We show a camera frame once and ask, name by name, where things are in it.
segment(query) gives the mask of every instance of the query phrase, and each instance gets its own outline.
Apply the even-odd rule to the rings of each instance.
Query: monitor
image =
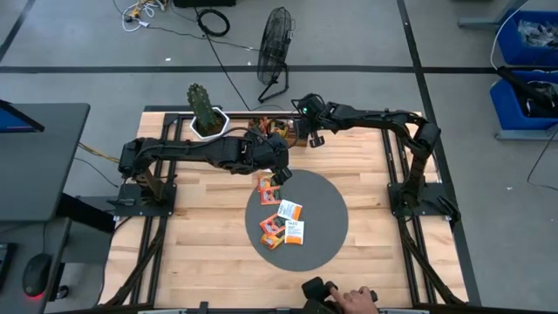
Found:
[[[43,132],[44,126],[0,99],[0,133]]]

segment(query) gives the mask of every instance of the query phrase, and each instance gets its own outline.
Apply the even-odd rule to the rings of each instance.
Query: gray floor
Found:
[[[133,0],[117,0],[124,9]],[[406,0],[423,66],[489,66],[492,31],[461,30],[459,15],[490,15],[503,1]],[[296,19],[287,61],[290,65],[398,65],[412,61],[394,0],[239,0],[222,11],[231,21],[225,40],[257,48],[265,19],[285,5]],[[22,0],[0,2],[0,41],[10,31]],[[532,0],[529,9],[558,10],[554,0]],[[190,17],[190,10],[180,10]],[[200,35],[195,25],[172,12],[148,19],[162,26]],[[218,45],[226,65],[255,65],[257,55]],[[495,61],[501,64],[496,51]],[[207,42],[156,30],[125,33],[111,0],[37,0],[0,66],[171,66],[217,65]],[[231,73],[247,99],[262,86],[254,73]],[[426,76],[463,214],[466,237],[484,305],[558,310],[558,210],[553,191],[526,183],[544,143],[493,138],[499,123],[489,90],[497,78],[486,74]],[[308,92],[360,108],[422,111],[413,74],[293,72],[290,89],[272,103],[288,109],[291,98]],[[183,105],[186,86],[203,84],[211,100],[228,110],[241,101],[222,73],[148,74],[0,74],[0,98],[12,102],[86,102],[92,105],[82,141],[112,155],[133,139],[146,105]],[[116,167],[78,153],[118,182]],[[558,186],[558,167],[550,148],[534,181]],[[115,194],[88,166],[74,163],[66,192]],[[93,304],[100,276],[68,272],[65,280],[80,291],[72,305]],[[89,295],[89,300],[82,299]]]

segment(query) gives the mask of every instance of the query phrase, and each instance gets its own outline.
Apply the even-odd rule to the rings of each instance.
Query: potted cactus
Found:
[[[187,97],[195,116],[190,128],[201,140],[214,139],[228,130],[230,119],[221,109],[211,106],[208,91],[203,86],[192,84]]]

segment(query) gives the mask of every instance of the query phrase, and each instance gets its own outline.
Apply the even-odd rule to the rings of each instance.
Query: electric fan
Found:
[[[260,103],[286,92],[289,89],[289,68],[285,64],[289,50],[292,19],[290,13],[283,7],[276,8],[269,14],[268,22],[263,31],[260,56],[258,57],[258,79],[267,87],[258,100]],[[285,70],[285,88],[280,92],[264,97],[268,89],[277,84],[281,71]]]

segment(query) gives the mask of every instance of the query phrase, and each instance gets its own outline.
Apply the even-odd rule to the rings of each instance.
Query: computer mouse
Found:
[[[32,257],[24,270],[24,292],[29,297],[43,293],[49,280],[51,256],[45,253]]]

